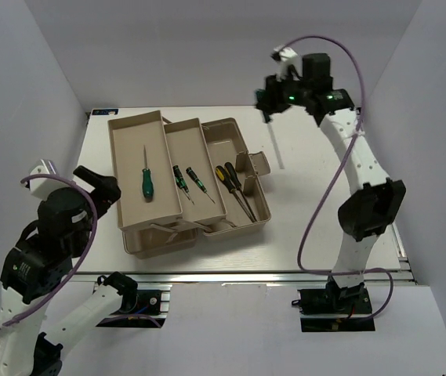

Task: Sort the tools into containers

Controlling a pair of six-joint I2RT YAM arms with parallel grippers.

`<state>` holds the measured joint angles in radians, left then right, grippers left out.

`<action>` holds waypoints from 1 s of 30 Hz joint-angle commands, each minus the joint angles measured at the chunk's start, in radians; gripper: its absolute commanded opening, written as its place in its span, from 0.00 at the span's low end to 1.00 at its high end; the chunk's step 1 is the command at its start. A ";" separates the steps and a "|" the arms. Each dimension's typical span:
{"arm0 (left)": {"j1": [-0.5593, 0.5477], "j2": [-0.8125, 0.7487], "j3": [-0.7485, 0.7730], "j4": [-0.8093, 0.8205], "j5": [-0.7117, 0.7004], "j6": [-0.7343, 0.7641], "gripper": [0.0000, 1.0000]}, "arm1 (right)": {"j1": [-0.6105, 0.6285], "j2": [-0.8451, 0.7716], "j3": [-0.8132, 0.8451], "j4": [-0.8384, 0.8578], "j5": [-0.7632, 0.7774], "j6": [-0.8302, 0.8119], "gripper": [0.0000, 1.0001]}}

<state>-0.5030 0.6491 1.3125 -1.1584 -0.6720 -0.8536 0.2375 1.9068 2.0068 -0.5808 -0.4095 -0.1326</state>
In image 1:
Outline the large green handle screwdriver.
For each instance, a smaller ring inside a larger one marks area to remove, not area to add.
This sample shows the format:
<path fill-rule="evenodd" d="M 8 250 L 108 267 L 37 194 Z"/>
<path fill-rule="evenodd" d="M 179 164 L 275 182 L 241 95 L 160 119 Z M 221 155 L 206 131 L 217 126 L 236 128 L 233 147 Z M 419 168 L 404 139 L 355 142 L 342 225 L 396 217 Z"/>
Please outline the large green handle screwdriver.
<path fill-rule="evenodd" d="M 143 177 L 142 194 L 147 202 L 151 202 L 154 198 L 154 184 L 151 170 L 149 169 L 148 165 L 146 146 L 143 146 L 143 161 L 144 161 L 144 166 L 142 170 L 142 177 Z"/>

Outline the beige cantilever toolbox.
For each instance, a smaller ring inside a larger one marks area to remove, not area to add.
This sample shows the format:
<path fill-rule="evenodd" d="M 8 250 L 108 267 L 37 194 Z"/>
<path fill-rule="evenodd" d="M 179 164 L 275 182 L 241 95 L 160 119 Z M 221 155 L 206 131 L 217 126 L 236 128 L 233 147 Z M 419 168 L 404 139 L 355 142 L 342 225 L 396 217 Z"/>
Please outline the beige cantilever toolbox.
<path fill-rule="evenodd" d="M 145 259 L 194 246 L 199 235 L 211 241 L 260 231 L 271 212 L 260 182 L 270 173 L 264 153 L 249 151 L 232 117 L 201 122 L 171 122 L 158 110 L 108 122 L 114 176 L 121 189 L 118 228 L 125 251 Z M 143 146 L 154 184 L 154 198 L 142 194 Z M 219 181 L 216 166 L 231 162 L 257 218 L 251 222 L 234 196 Z M 192 204 L 176 185 L 178 165 Z M 192 167 L 213 203 L 186 173 Z"/>

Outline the small black green precision screwdriver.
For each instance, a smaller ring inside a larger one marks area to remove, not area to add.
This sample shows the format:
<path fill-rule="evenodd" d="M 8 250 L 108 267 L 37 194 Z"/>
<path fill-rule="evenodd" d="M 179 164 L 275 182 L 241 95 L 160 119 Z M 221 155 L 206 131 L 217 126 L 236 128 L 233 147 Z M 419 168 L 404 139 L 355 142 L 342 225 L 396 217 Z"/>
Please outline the small black green precision screwdriver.
<path fill-rule="evenodd" d="M 182 172 L 179 169 L 179 166 L 178 165 L 174 165 L 172 167 L 172 170 L 173 170 L 173 173 L 174 173 L 174 176 L 175 176 L 176 185 L 178 186 L 178 188 L 180 190 L 182 190 L 184 192 L 184 194 L 187 196 L 188 200 L 192 204 L 194 204 L 192 198 L 190 197 L 190 191 L 188 189 L 187 183 L 186 183 L 186 181 L 185 181 L 185 179 L 183 177 Z"/>

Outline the yellow black long screwdriver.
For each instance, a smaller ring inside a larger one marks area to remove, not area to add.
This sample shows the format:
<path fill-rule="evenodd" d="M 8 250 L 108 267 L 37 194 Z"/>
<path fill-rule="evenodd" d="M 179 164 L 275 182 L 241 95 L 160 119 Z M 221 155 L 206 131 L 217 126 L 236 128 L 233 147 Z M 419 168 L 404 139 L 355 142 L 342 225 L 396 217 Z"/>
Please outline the yellow black long screwdriver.
<path fill-rule="evenodd" d="M 229 162 L 229 161 L 226 162 L 226 163 L 224 164 L 223 167 L 224 167 L 224 168 L 227 170 L 227 172 L 229 173 L 229 175 L 230 175 L 230 179 L 231 179 L 232 183 L 233 183 L 233 184 L 236 186 L 236 188 L 237 188 L 237 194 L 238 194 L 238 196 L 240 197 L 240 199 L 242 200 L 242 202 L 245 204 L 245 207 L 248 209 L 248 211 L 251 213 L 254 222 L 256 222 L 256 221 L 257 221 L 257 218 L 256 218 L 256 216 L 255 216 L 255 214 L 254 214 L 254 212 L 253 212 L 253 210 L 252 210 L 252 208 L 251 208 L 250 203 L 248 202 L 248 199 L 245 197 L 244 190 L 243 190 L 243 186 L 242 186 L 242 184 L 241 184 L 241 182 L 240 182 L 240 179 L 238 178 L 238 174 L 237 174 L 237 172 L 236 172 L 235 167 L 234 167 L 233 164 L 232 164 L 231 162 Z"/>

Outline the short black green precision screwdriver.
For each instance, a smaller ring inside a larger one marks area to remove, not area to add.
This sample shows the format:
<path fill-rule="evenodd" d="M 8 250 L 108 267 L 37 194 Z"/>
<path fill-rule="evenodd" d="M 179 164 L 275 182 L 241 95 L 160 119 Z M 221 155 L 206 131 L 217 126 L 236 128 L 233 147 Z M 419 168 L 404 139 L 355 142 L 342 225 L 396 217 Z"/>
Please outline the short black green precision screwdriver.
<path fill-rule="evenodd" d="M 210 195 L 208 194 L 208 191 L 204 185 L 204 183 L 198 178 L 197 174 L 195 173 L 195 171 L 192 169 L 192 167 L 188 167 L 186 169 L 186 173 L 188 174 L 188 176 L 193 180 L 193 182 L 197 185 L 197 187 L 213 202 L 215 203 L 215 201 L 210 197 Z"/>

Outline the yellow black handle file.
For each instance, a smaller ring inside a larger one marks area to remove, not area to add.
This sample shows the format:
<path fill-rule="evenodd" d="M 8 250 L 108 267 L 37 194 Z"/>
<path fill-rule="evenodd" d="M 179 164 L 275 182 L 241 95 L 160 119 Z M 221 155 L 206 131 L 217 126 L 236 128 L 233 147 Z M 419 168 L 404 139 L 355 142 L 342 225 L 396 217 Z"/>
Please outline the yellow black handle file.
<path fill-rule="evenodd" d="M 227 170 L 223 166 L 217 165 L 216 166 L 216 175 L 217 175 L 219 181 L 227 188 L 228 192 L 231 193 L 234 196 L 234 198 L 239 203 L 239 205 L 241 206 L 241 208 L 243 209 L 245 214 L 249 217 L 251 222 L 254 222 L 251 213 L 248 211 L 248 209 L 245 207 L 245 204 L 242 202 L 242 200 L 238 196 L 237 188 L 232 183 L 232 181 L 230 179 L 230 175 L 227 172 Z"/>

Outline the green handle long screwdriver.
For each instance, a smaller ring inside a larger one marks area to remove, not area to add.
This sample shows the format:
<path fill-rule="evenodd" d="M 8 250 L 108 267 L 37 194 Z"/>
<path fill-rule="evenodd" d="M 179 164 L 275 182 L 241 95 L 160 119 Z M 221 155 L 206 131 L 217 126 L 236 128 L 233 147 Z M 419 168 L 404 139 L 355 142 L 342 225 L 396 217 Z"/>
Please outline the green handle long screwdriver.
<path fill-rule="evenodd" d="M 255 90 L 255 98 L 256 98 L 256 108 L 258 108 L 258 104 L 261 102 L 261 100 L 263 99 L 265 94 L 265 90 L 264 89 L 257 89 Z M 285 169 L 285 165 L 284 165 L 284 161 L 281 155 L 281 151 L 277 142 L 277 137 L 275 135 L 273 126 L 272 126 L 272 119 L 270 117 L 269 114 L 265 113 L 263 110 L 259 110 L 261 112 L 261 116 L 263 118 L 263 122 L 267 125 L 267 131 L 269 133 L 270 136 L 270 141 L 273 145 L 274 148 L 274 152 L 276 154 L 276 158 L 277 158 L 277 163 L 278 163 L 278 167 L 280 168 L 280 170 L 284 170 Z"/>

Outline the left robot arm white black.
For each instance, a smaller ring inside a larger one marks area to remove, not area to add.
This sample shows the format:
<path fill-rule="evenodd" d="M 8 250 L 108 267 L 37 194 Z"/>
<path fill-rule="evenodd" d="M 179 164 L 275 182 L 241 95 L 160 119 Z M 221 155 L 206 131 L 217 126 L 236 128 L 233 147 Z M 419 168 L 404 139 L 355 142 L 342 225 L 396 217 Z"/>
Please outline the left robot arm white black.
<path fill-rule="evenodd" d="M 89 253 L 98 220 L 121 196 L 113 176 L 79 166 L 74 175 L 87 192 L 56 173 L 36 171 L 21 185 L 40 198 L 29 223 L 5 258 L 0 282 L 0 375 L 57 375 L 64 357 L 114 312 L 136 307 L 137 283 L 114 272 L 52 330 L 42 331 L 49 302 Z"/>

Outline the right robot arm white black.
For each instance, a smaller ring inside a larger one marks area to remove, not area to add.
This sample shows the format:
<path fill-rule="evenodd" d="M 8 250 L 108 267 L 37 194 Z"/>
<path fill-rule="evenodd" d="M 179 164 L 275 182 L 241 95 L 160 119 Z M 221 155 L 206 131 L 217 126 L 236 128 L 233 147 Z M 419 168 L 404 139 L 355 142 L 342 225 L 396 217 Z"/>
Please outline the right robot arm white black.
<path fill-rule="evenodd" d="M 361 130 L 361 112 L 345 89 L 334 89 L 331 60 L 325 53 L 304 56 L 285 48 L 271 55 L 278 70 L 256 92 L 256 108 L 266 123 L 274 114 L 302 107 L 331 143 L 345 173 L 350 197 L 338 210 L 343 238 L 325 288 L 327 306 L 341 313 L 364 290 L 368 257 L 393 223 L 406 193 L 376 160 Z"/>

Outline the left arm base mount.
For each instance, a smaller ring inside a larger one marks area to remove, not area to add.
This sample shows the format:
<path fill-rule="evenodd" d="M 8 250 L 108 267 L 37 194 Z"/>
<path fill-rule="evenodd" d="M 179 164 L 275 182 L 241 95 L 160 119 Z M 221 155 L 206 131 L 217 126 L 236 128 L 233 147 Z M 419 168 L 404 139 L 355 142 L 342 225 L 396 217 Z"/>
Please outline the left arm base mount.
<path fill-rule="evenodd" d="M 98 327 L 152 328 L 163 326 L 169 311 L 170 290 L 166 286 L 139 285 L 136 297 L 120 295 L 118 309 L 103 319 Z"/>

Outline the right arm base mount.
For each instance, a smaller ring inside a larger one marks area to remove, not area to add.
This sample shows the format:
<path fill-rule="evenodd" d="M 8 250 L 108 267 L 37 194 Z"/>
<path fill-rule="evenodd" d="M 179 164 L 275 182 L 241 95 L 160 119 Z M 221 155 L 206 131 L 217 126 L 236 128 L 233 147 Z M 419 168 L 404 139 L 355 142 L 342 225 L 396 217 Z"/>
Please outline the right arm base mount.
<path fill-rule="evenodd" d="M 372 304 L 365 288 L 358 298 L 334 304 L 323 288 L 298 290 L 291 306 L 299 310 L 303 333 L 373 332 Z"/>

